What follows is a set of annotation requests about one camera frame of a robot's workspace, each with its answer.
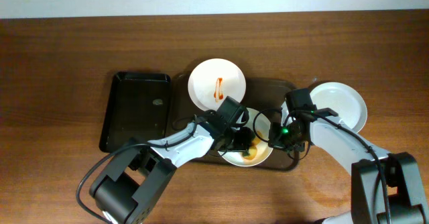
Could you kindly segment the green and orange sponge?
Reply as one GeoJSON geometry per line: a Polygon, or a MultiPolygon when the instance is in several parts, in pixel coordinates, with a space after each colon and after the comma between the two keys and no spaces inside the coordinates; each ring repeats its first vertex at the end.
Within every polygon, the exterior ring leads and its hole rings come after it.
{"type": "Polygon", "coordinates": [[[246,160],[253,160],[257,155],[257,145],[260,140],[255,138],[251,141],[249,148],[242,153],[242,157],[246,160]]]}

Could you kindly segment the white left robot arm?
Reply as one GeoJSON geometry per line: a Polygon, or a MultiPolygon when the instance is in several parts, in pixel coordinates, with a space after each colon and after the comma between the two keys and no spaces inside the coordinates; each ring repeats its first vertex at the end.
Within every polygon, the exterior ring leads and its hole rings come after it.
{"type": "Polygon", "coordinates": [[[105,223],[142,223],[179,167],[212,149],[241,147],[249,135],[248,120],[246,109],[232,115],[207,111],[169,137],[131,138],[95,164],[106,165],[89,190],[102,213],[90,214],[105,223]]]}

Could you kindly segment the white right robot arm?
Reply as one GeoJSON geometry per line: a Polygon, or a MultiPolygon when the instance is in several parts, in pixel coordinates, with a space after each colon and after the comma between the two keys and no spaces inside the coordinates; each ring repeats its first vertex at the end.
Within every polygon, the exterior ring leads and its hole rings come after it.
{"type": "Polygon", "coordinates": [[[350,211],[321,223],[428,224],[428,202],[416,159],[370,143],[337,113],[293,111],[294,121],[272,123],[269,146],[291,152],[307,142],[323,149],[351,175],[350,211]]]}

